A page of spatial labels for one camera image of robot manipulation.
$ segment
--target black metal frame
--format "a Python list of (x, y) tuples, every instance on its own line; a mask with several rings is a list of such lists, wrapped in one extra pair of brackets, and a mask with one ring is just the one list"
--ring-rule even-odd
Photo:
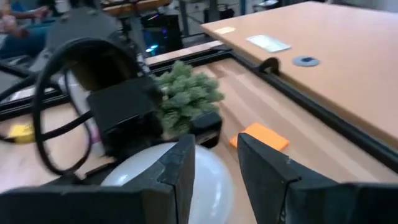
[[(9, 65), (5, 61), (0, 61), (0, 70), (8, 75), (13, 75), (17, 78), (20, 78), (21, 80), (29, 76), (38, 75), (35, 72), (31, 72), (27, 69)], [(58, 106), (69, 102), (70, 97), (62, 91), (57, 82), (51, 81), (49, 87), (53, 88), (53, 90), (45, 93), (44, 108), (47, 109), (52, 106)], [(32, 100), (33, 96), (28, 96), (21, 99), (0, 103), (0, 121), (30, 113), (32, 109)]]
[[(286, 97), (290, 98), (303, 109), (310, 112), (330, 128), (340, 133), (394, 172), (398, 173), (398, 153), (396, 153), (393, 148), (370, 136), (368, 133), (365, 133), (349, 122), (341, 119), (334, 111), (329, 110), (327, 107), (319, 104), (319, 102), (316, 102), (306, 94), (303, 94), (294, 86), (289, 85), (289, 83), (281, 79), (278, 75), (265, 72), (263, 69), (260, 69), (259, 66), (253, 65), (251, 62), (243, 59), (225, 46), (219, 46), (182, 57), (165, 60), (163, 62), (152, 64), (149, 68), (154, 75), (161, 75), (164, 72), (170, 71), (176, 60), (181, 60), (186, 64), (197, 67), (227, 58), (235, 59), (235, 61), (246, 67), (250, 72), (279, 90)], [(45, 104), (47, 108), (67, 103), (69, 99), (69, 97), (65, 95), (51, 96), (51, 94), (48, 93), (48, 96), (49, 97)], [(21, 101), (11, 103), (10, 105), (0, 106), (0, 121), (29, 113), (31, 110), (30, 101), (30, 98), (29, 100), (22, 99)]]

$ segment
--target white sphere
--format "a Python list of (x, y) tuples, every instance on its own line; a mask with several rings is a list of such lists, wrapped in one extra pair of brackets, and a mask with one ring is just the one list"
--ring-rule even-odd
[[(105, 178), (102, 186), (120, 186), (148, 169), (175, 143), (150, 147), (128, 158)], [(189, 224), (226, 223), (233, 205), (231, 174), (221, 159), (208, 149), (195, 148), (195, 181)]]

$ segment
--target black clip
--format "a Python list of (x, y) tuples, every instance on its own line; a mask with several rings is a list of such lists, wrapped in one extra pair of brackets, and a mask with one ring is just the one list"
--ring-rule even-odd
[(232, 49), (226, 45), (218, 45), (218, 46), (214, 46), (211, 47), (210, 50), (219, 50), (220, 52), (230, 52), (232, 51)]
[(274, 75), (279, 75), (279, 59), (275, 57), (270, 57), (269, 59), (263, 61), (257, 68), (259, 72), (273, 73)]

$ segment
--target yellow object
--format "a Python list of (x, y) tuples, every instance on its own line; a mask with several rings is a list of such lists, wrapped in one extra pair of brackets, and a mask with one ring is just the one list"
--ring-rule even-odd
[(11, 127), (8, 137), (15, 138), (15, 142), (19, 144), (26, 144), (35, 141), (33, 127), (26, 124), (17, 124)]
[[(268, 129), (259, 123), (254, 123), (254, 124), (250, 125), (248, 128), (246, 128), (244, 131), (241, 131), (241, 132), (250, 134), (251, 136), (258, 139), (260, 142), (263, 142), (264, 144), (267, 144), (271, 148), (276, 149), (278, 151), (283, 150), (284, 148), (286, 148), (286, 146), (289, 145), (289, 141), (286, 138), (283, 138), (282, 136), (278, 135), (273, 130)], [(238, 135), (235, 135), (229, 141), (229, 143), (233, 147), (237, 148), (238, 147)]]

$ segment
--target wooden table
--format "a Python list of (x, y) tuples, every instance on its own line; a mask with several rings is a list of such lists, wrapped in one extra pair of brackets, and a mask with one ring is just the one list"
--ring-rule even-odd
[[(137, 3), (138, 11), (156, 10), (160, 6), (170, 4), (171, 0), (144, 0)], [(120, 16), (132, 13), (135, 8), (132, 4), (122, 4), (120, 6), (111, 6), (103, 8), (105, 12), (112, 16)]]
[[(398, 14), (305, 2), (202, 27), (253, 62), (279, 58), (285, 80), (398, 148)], [(223, 27), (234, 31), (217, 33)], [(261, 34), (292, 48), (269, 53), (246, 40)], [(292, 63), (298, 56), (320, 64), (298, 67)]]
[[(188, 49), (148, 58), (149, 64), (208, 49), (221, 43), (210, 42)], [(217, 78), (226, 99), (219, 103), (223, 117), (220, 143), (213, 149), (228, 166), (235, 186), (234, 207), (228, 224), (256, 223), (241, 177), (237, 152), (229, 146), (229, 139), (253, 122), (260, 122), (290, 140), (284, 150), (293, 159), (309, 168), (335, 179), (345, 181), (398, 182), (398, 176), (354, 144), (325, 126), (311, 114), (258, 79), (233, 59), (226, 59), (195, 68)], [(75, 114), (70, 105), (45, 111), (44, 126), (51, 130), (72, 119)], [(0, 123), (6, 133), (12, 124), (30, 122), (22, 116)], [(63, 136), (51, 139), (48, 148), (54, 161), (63, 168), (74, 164), (82, 155), (86, 144), (84, 129), (78, 127)], [(79, 174), (109, 162), (95, 151)], [(41, 165), (34, 144), (15, 146), (0, 144), (0, 190), (26, 185), (44, 184), (55, 177)]]

